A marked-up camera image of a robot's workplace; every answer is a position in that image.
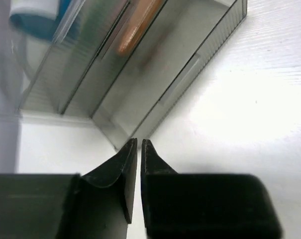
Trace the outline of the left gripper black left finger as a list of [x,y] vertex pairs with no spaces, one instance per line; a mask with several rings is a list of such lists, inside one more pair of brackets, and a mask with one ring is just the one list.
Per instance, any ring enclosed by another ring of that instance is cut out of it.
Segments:
[[137,139],[85,175],[0,174],[0,239],[124,239]]

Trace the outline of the blue white small jar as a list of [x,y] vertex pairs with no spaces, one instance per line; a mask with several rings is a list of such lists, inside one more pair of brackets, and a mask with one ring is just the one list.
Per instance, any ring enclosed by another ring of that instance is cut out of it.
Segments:
[[52,41],[70,3],[70,0],[12,0],[10,25],[37,39]]

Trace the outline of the orange highlighter pen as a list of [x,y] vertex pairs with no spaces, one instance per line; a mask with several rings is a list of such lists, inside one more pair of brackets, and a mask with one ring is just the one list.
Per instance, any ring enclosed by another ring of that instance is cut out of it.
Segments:
[[163,0],[139,0],[127,24],[120,44],[117,48],[119,55],[127,55],[134,49],[147,27],[163,5]]

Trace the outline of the clear acrylic drawer organizer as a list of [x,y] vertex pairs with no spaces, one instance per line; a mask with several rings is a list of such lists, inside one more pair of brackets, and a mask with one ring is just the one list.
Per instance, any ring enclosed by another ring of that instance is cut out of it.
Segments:
[[164,0],[127,55],[138,0],[71,0],[52,41],[19,30],[18,110],[93,122],[116,149],[148,138],[247,14],[245,0]]

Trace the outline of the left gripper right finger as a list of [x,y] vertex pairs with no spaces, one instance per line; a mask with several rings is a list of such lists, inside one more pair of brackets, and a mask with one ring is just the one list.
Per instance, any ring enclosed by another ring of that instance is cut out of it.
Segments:
[[141,199],[150,239],[280,239],[263,182],[251,174],[178,173],[152,142],[141,146]]

